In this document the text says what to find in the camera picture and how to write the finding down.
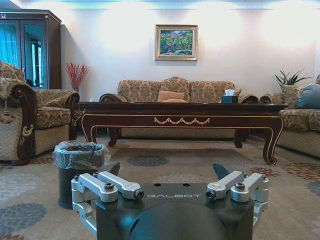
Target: wooden cabinet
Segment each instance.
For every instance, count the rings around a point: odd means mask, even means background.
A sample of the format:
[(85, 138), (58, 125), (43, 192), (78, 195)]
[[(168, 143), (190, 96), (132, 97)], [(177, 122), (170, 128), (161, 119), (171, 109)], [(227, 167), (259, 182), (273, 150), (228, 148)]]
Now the wooden cabinet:
[(0, 60), (33, 88), (61, 89), (61, 20), (49, 10), (0, 9)]

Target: metal bracket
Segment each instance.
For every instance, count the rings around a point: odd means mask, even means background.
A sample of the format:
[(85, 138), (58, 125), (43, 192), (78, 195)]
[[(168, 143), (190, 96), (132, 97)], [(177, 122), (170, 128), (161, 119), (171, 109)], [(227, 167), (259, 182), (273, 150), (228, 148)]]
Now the metal bracket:
[(260, 173), (246, 176), (240, 171), (233, 171), (217, 182), (207, 185), (206, 196), (217, 200), (226, 197), (227, 191), (231, 193), (231, 199), (235, 202), (246, 203), (249, 198), (254, 200), (253, 228), (261, 219), (261, 214), (268, 208), (269, 180)]
[(97, 220), (87, 201), (101, 199), (104, 203), (118, 200), (118, 191), (126, 199), (142, 199), (144, 192), (140, 185), (128, 182), (110, 172), (103, 171), (96, 177), (84, 173), (71, 180), (72, 208), (79, 213), (82, 224), (97, 237)]
[(233, 171), (229, 175), (216, 182), (211, 182), (207, 185), (206, 196), (210, 199), (224, 199), (227, 191), (238, 182), (242, 182), (245, 174), (241, 171)]

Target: patterned sofa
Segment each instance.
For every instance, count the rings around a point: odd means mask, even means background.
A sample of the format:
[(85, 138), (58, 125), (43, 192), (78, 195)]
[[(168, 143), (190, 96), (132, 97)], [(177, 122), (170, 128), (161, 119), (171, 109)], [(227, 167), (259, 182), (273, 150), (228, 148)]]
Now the patterned sofa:
[[(172, 77), (163, 81), (122, 80), (118, 93), (106, 93), (100, 102), (157, 102), (159, 90), (184, 93), (184, 100), (190, 103), (218, 103), (226, 89), (236, 89), (230, 81), (188, 81)], [(258, 98), (251, 94), (239, 95), (239, 103), (257, 104)], [(183, 128), (122, 128), (118, 134), (124, 138), (201, 138), (230, 139), (234, 129)]]
[(0, 61), (0, 161), (25, 165), (33, 155), (77, 138), (76, 91), (33, 90), (23, 72)]
[(289, 105), (279, 112), (284, 120), (284, 130), (278, 145), (320, 157), (320, 110), (295, 108), (303, 89), (301, 86), (284, 86), (283, 93), (263, 95), (259, 103)]

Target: logo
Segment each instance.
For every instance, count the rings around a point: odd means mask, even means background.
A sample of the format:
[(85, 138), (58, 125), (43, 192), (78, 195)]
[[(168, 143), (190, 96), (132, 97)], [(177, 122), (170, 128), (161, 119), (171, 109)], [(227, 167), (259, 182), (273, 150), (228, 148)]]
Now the logo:
[(174, 194), (174, 195), (167, 195), (167, 194), (148, 194), (146, 197), (151, 199), (157, 198), (164, 198), (164, 199), (190, 199), (190, 198), (199, 198), (201, 194)]

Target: wooden coffee table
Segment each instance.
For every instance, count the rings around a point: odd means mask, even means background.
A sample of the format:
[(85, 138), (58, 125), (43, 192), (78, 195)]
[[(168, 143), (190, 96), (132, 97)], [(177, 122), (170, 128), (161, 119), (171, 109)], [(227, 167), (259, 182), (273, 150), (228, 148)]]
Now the wooden coffee table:
[(241, 133), (264, 129), (263, 158), (275, 165), (275, 146), (284, 127), (279, 111), (287, 105), (172, 103), (172, 102), (79, 102), (82, 129), (87, 142), (96, 142), (96, 129), (108, 128), (114, 146), (119, 128), (220, 128), (235, 129), (234, 145), (242, 147)]

